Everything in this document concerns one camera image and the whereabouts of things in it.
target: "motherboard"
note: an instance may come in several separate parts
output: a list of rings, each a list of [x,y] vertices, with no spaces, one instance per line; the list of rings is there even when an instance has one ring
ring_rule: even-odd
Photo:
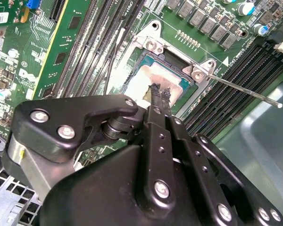
[[[124,93],[147,108],[159,83],[191,136],[218,140],[259,100],[207,74],[263,95],[282,82],[283,0],[0,0],[2,138],[23,101]]]

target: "black wire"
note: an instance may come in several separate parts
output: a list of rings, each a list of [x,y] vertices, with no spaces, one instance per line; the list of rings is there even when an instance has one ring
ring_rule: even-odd
[[[117,49],[118,49],[117,47],[118,47],[118,45],[119,44],[115,44],[115,46],[113,48],[113,52],[112,52],[112,55],[111,55],[109,66],[108,66],[108,71],[107,71],[107,76],[106,76],[106,82],[105,82],[105,86],[104,86],[103,95],[107,95],[108,83],[109,83],[110,75],[111,75],[111,72],[112,72],[113,62],[115,60],[115,57],[117,56]]]

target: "cable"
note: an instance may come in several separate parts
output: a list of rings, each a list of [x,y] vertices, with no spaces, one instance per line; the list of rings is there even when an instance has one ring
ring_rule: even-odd
[[[107,71],[103,95],[107,94],[108,83],[109,83],[110,75],[111,75],[111,72],[112,72],[113,63],[114,63],[115,57],[117,56],[118,46],[119,46],[120,41],[121,41],[121,39],[124,35],[125,30],[126,30],[125,28],[121,28],[121,30],[118,33],[117,41],[116,41],[115,46],[113,48],[112,56],[111,56],[109,66],[108,66],[108,71]]]

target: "screw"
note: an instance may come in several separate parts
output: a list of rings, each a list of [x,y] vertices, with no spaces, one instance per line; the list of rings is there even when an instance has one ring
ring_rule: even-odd
[[[42,123],[48,121],[49,117],[45,112],[42,111],[34,111],[30,114],[32,120]]]
[[[202,77],[202,74],[200,74],[200,73],[197,73],[197,74],[195,75],[195,79],[201,79],[201,77]]]
[[[161,114],[161,111],[160,111],[158,108],[154,108],[154,111],[155,111],[157,114]]]
[[[154,188],[156,191],[156,194],[163,199],[166,199],[167,197],[169,197],[170,195],[170,191],[169,188],[167,187],[167,185],[162,182],[162,181],[156,181],[154,184]]]
[[[72,139],[75,137],[75,131],[70,126],[61,126],[58,128],[58,134],[64,139]]]
[[[266,213],[266,211],[265,211],[263,208],[260,207],[260,208],[258,209],[258,211],[259,211],[260,216],[261,216],[264,220],[269,221],[269,216],[268,216],[268,214]]]
[[[200,137],[200,140],[203,142],[203,143],[208,143],[208,141],[204,138],[204,137]]]
[[[147,44],[146,44],[146,48],[147,50],[149,51],[154,51],[157,47],[157,44],[155,42],[152,42],[152,41],[148,41]]]
[[[180,125],[181,121],[179,119],[174,119],[174,121],[176,122],[176,124]]]
[[[279,214],[278,214],[275,210],[271,209],[271,210],[270,210],[270,213],[272,214],[273,218],[274,218],[276,221],[281,221],[281,218],[280,218]]]
[[[132,102],[132,100],[126,99],[125,102],[131,107],[134,106],[134,103]]]
[[[221,215],[221,217],[226,220],[226,221],[231,221],[232,220],[232,215],[228,208],[224,206],[223,204],[218,205],[218,211]]]

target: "robotic arm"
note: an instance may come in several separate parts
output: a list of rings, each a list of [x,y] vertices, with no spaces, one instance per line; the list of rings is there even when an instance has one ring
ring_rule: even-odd
[[[77,152],[128,145],[75,172]],[[283,225],[283,216],[204,135],[191,139],[154,86],[125,95],[20,104],[2,157],[31,186],[41,226]]]

